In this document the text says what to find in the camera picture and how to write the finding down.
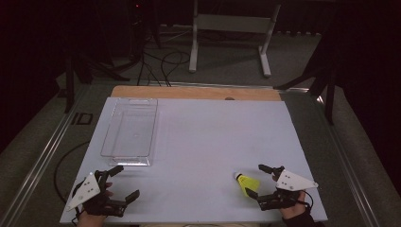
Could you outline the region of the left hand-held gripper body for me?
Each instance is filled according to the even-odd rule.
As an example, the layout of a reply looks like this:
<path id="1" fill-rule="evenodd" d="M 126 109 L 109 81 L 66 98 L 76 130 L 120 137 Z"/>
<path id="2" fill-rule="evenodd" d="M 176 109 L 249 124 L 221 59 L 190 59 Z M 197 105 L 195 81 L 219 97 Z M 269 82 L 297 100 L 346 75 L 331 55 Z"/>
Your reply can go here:
<path id="1" fill-rule="evenodd" d="M 127 204 L 124 201 L 114 201 L 106 194 L 106 171 L 90 172 L 73 191 L 72 199 L 67 203 L 67 212 L 78 209 L 81 205 L 90 215 L 122 217 Z"/>

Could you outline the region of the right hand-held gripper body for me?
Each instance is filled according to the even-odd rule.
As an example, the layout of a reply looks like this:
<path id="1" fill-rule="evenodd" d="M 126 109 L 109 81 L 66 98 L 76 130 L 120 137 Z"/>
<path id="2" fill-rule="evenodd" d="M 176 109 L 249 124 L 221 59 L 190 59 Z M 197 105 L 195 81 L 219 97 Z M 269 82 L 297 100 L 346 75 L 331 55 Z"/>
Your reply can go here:
<path id="1" fill-rule="evenodd" d="M 273 167 L 271 176 L 276 182 L 276 191 L 270 195 L 258 196 L 257 202 L 262 211 L 294 206 L 301 191 L 319 186 L 316 182 L 292 173 L 283 166 Z"/>

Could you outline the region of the yellow shuttlecock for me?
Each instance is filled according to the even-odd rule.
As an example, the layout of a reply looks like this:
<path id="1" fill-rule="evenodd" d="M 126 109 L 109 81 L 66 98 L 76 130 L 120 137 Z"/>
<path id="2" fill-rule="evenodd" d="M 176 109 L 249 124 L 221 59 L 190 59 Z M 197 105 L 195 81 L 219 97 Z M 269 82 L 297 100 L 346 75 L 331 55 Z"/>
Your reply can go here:
<path id="1" fill-rule="evenodd" d="M 246 176 L 240 172 L 236 172 L 234 177 L 245 196 L 248 196 L 247 194 L 248 189 L 256 191 L 260 185 L 260 182 L 257 179 Z"/>

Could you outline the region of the clear plastic container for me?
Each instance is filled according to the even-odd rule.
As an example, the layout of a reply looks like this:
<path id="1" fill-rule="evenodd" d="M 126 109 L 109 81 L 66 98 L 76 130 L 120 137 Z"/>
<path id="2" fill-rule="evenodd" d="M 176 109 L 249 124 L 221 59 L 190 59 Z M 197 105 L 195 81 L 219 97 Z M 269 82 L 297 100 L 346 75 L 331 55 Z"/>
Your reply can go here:
<path id="1" fill-rule="evenodd" d="M 150 166 L 157 111 L 155 98 L 118 98 L 101 156 L 111 166 Z"/>

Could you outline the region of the person's right hand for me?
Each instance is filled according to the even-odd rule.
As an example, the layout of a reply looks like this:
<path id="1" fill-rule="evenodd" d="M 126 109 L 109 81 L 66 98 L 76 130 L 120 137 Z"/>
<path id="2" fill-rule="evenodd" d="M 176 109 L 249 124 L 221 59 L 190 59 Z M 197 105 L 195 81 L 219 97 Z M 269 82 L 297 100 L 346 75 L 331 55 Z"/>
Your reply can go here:
<path id="1" fill-rule="evenodd" d="M 305 211 L 305 191 L 300 192 L 300 196 L 294 206 L 280 210 L 283 219 L 290 219 L 300 216 Z"/>

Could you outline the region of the person's left hand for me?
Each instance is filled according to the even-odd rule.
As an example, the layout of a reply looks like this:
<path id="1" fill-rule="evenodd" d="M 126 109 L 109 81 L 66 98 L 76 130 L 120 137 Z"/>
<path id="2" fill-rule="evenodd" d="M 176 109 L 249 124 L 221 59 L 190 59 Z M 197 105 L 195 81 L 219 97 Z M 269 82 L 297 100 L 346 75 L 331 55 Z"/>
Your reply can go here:
<path id="1" fill-rule="evenodd" d="M 82 209 L 78 217 L 77 227 L 103 227 L 106 218 L 107 216 L 90 215 Z"/>

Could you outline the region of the white table cover board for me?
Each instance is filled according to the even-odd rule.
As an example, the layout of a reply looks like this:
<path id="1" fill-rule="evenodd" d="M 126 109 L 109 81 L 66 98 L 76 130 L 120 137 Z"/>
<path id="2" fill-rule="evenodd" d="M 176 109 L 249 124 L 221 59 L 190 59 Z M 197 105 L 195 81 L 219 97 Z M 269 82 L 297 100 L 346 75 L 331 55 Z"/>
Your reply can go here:
<path id="1" fill-rule="evenodd" d="M 111 167 L 101 156 L 113 106 L 107 99 L 76 180 Z M 120 223 L 201 224 L 276 222 L 235 181 L 235 173 L 260 181 L 269 194 L 276 183 L 258 165 L 312 177 L 283 101 L 160 98 L 150 166 L 124 166 L 112 191 L 122 200 L 139 189 Z"/>

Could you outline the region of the black tripod stand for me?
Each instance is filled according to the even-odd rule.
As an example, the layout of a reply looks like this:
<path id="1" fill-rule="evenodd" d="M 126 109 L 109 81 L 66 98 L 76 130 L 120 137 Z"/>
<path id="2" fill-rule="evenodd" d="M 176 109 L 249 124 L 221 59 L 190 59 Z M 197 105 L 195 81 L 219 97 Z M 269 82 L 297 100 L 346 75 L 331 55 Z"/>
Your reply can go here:
<path id="1" fill-rule="evenodd" d="M 95 68 L 111 79 L 117 81 L 129 81 L 129 79 L 117 75 L 111 69 L 101 65 L 83 52 L 73 48 L 64 50 L 65 61 L 65 88 L 60 95 L 66 98 L 64 112 L 68 114 L 75 104 L 75 77 L 84 84 L 90 84 L 93 80 L 91 68 Z"/>
<path id="2" fill-rule="evenodd" d="M 332 112 L 336 82 L 333 57 L 334 46 L 325 37 L 322 37 L 302 75 L 284 84 L 274 86 L 275 90 L 288 90 L 303 81 L 314 79 L 307 92 L 311 96 L 318 97 L 323 90 L 326 90 L 324 116 L 330 125 L 334 124 Z"/>

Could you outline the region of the white metal stand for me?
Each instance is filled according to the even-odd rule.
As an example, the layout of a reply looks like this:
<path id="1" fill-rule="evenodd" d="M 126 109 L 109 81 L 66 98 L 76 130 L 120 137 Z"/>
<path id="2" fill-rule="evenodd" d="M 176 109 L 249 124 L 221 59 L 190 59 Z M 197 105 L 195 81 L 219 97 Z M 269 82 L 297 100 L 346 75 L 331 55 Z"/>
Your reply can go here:
<path id="1" fill-rule="evenodd" d="M 229 31 L 229 32 L 248 32 L 265 35 L 265 41 L 258 47 L 259 59 L 263 75 L 266 78 L 271 76 L 270 64 L 267 50 L 270 44 L 273 30 L 281 8 L 279 3 L 274 5 L 272 15 L 265 17 L 216 15 L 199 13 L 199 0 L 193 0 L 193 25 L 192 25 L 192 47 L 189 59 L 189 72 L 197 71 L 198 63 L 198 32 L 199 30 Z"/>

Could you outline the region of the metal floor rail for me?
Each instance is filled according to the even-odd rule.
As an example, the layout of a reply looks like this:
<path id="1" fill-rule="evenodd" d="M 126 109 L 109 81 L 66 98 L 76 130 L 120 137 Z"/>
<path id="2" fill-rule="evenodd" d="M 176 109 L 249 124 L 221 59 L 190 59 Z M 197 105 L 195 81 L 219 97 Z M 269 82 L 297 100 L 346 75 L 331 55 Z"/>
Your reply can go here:
<path id="1" fill-rule="evenodd" d="M 341 170 L 344 174 L 344 177 L 348 183 L 350 191 L 353 195 L 354 201 L 357 204 L 357 208 L 362 216 L 362 219 L 365 223 L 366 227 L 380 227 L 378 219 L 375 215 L 375 212 L 372 209 L 372 206 L 368 200 L 368 197 L 365 193 L 365 190 L 360 183 L 360 180 L 354 171 L 350 160 L 346 155 L 346 149 L 344 145 L 341 143 L 339 135 L 333 125 L 331 125 L 324 115 L 324 102 L 323 99 L 318 97 L 313 97 L 315 108 L 319 114 L 320 119 L 322 120 L 324 126 L 327 128 L 329 137 L 334 143 L 335 153 L 339 159 Z"/>
<path id="2" fill-rule="evenodd" d="M 157 82 L 151 80 L 150 82 L 139 82 L 139 86 L 157 86 L 157 87 L 206 87 L 206 88 L 250 88 L 250 89 L 273 89 L 272 86 L 264 85 L 231 85 L 231 84 L 210 84 L 210 83 L 192 83 L 192 82 Z M 307 88 L 289 88 L 286 90 L 277 90 L 279 93 L 307 93 Z"/>
<path id="3" fill-rule="evenodd" d="M 0 155 L 0 227 L 13 227 L 53 158 L 89 85 L 74 94 L 64 112 L 64 99 L 52 98 Z"/>

